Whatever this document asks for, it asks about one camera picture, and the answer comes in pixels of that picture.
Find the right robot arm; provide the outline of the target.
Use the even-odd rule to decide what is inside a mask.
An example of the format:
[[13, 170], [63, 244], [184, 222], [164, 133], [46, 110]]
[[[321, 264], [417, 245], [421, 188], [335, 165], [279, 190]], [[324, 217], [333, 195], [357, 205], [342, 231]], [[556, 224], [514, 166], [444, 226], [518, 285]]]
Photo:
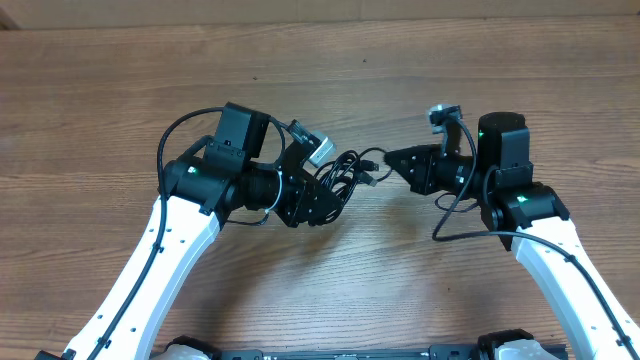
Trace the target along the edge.
[[568, 208], [533, 179], [530, 134], [523, 115], [482, 116], [471, 135], [457, 106], [427, 113], [439, 144], [387, 153], [385, 163], [414, 193], [445, 191], [474, 199], [486, 228], [531, 275], [578, 359], [636, 359], [639, 327], [584, 250]]

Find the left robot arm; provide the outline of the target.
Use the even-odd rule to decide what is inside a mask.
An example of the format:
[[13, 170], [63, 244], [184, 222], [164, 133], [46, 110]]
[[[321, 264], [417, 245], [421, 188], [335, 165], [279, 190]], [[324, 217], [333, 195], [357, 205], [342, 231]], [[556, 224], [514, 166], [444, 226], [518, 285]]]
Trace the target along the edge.
[[213, 135], [177, 159], [156, 159], [158, 192], [137, 247], [64, 359], [147, 359], [184, 281], [230, 214], [276, 214], [289, 227], [318, 224], [341, 200], [304, 168], [335, 151], [330, 138], [298, 121], [227, 103]]

